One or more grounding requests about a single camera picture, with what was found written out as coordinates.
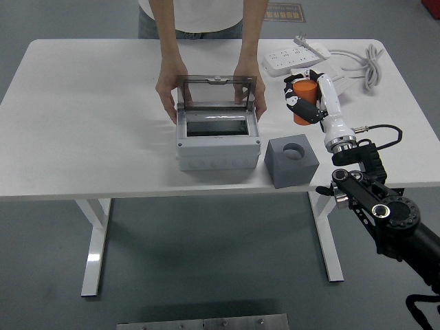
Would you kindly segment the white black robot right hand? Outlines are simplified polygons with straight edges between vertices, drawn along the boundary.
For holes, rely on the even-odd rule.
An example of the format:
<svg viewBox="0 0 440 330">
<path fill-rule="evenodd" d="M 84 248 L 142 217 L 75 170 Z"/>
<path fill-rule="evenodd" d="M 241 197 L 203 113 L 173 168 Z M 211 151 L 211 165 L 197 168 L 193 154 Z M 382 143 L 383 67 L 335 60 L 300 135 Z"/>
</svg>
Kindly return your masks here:
<svg viewBox="0 0 440 330">
<path fill-rule="evenodd" d="M 307 102 L 294 91 L 294 83 L 307 80 L 317 83 L 318 106 Z M 336 154 L 356 146 L 355 133 L 344 123 L 338 95 L 329 75 L 307 69 L 285 78 L 284 82 L 287 108 L 310 124 L 321 124 L 328 152 Z"/>
</svg>

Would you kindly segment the person's left hand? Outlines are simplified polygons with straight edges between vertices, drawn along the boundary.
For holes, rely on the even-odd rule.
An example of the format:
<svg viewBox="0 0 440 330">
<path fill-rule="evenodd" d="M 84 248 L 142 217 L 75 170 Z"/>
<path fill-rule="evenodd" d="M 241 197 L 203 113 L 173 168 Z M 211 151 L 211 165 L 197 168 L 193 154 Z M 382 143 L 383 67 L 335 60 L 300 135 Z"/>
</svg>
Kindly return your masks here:
<svg viewBox="0 0 440 330">
<path fill-rule="evenodd" d="M 265 100 L 265 84 L 261 77 L 257 60 L 240 60 L 234 70 L 234 75 L 256 77 L 256 86 L 254 90 L 254 107 L 256 119 L 260 120 L 261 116 L 267 110 L 267 105 Z"/>
</svg>

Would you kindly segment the person's right hand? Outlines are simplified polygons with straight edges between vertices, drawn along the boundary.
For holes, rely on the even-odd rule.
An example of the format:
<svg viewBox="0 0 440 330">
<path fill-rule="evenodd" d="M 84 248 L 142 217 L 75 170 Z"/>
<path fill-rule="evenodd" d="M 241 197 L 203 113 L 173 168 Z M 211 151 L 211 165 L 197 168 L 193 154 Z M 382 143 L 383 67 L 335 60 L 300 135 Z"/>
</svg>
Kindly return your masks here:
<svg viewBox="0 0 440 330">
<path fill-rule="evenodd" d="M 178 86 L 178 78 L 188 74 L 183 62 L 163 64 L 156 84 L 156 92 L 162 106 L 173 124 L 177 123 L 177 110 L 172 91 Z"/>
</svg>

